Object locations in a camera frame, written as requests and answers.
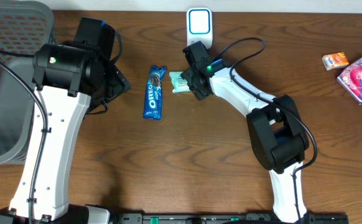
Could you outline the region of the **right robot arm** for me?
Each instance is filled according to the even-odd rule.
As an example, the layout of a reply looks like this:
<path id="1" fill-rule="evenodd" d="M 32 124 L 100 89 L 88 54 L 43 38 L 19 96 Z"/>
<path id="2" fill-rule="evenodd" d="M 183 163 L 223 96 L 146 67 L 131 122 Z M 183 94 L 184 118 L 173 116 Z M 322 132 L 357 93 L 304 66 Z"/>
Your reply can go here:
<path id="1" fill-rule="evenodd" d="M 189 68 L 181 76 L 199 100 L 216 95 L 246 117 L 252 150 L 269 171 L 274 204 L 272 211 L 283 223 L 301 222 L 307 213 L 302 201 L 301 170 L 310 146 L 308 128 L 293 99 L 275 97 L 256 88 L 221 56 L 209 55 L 198 41 L 184 48 Z"/>

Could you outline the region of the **red purple snack packet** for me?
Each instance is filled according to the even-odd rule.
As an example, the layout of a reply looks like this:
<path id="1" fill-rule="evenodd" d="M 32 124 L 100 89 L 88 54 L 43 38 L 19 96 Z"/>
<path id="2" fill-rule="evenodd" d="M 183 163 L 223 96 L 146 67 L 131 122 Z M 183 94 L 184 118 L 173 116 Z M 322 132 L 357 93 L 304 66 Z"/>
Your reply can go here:
<path id="1" fill-rule="evenodd" d="M 362 57 L 347 66 L 336 80 L 359 105 L 362 105 Z"/>

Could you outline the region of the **blue Oreo cookie pack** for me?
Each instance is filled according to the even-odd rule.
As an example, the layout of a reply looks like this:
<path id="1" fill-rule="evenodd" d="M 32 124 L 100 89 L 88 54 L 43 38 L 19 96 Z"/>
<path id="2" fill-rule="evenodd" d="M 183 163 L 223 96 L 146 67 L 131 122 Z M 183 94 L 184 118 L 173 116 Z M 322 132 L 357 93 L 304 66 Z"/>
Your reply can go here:
<path id="1" fill-rule="evenodd" d="M 144 99 L 145 119 L 162 119 L 162 79 L 167 72 L 167 67 L 151 66 L 146 83 L 146 94 Z"/>

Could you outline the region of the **small orange tissue pack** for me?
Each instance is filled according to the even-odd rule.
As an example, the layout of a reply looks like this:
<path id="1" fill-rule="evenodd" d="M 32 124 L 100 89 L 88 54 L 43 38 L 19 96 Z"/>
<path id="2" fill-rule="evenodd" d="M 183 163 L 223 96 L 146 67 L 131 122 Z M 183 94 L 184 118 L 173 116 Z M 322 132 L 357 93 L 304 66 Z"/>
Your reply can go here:
<path id="1" fill-rule="evenodd" d="M 322 62 L 326 70 L 344 68 L 350 64 L 344 52 L 324 55 L 322 57 Z"/>

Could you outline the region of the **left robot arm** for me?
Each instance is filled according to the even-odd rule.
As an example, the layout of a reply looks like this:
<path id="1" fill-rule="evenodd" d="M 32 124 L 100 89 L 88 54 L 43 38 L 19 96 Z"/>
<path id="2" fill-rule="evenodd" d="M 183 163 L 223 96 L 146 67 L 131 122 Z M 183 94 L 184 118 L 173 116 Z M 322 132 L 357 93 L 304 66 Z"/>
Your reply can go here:
<path id="1" fill-rule="evenodd" d="M 26 163 L 0 223 L 117 223 L 98 205 L 72 205 L 68 184 L 81 122 L 130 89 L 112 54 L 120 35 L 105 21 L 82 18 L 75 38 L 34 54 L 34 118 Z"/>

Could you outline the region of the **teal wet wipes pack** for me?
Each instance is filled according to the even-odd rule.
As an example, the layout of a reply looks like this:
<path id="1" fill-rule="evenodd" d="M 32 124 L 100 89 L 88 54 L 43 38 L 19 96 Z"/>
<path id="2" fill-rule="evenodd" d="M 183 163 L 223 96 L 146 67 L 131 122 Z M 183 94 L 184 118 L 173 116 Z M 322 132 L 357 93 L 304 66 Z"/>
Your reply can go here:
<path id="1" fill-rule="evenodd" d="M 187 81 L 181 77 L 181 74 L 183 74 L 183 72 L 169 72 L 169 76 L 174 87 L 172 90 L 173 93 L 190 91 Z"/>

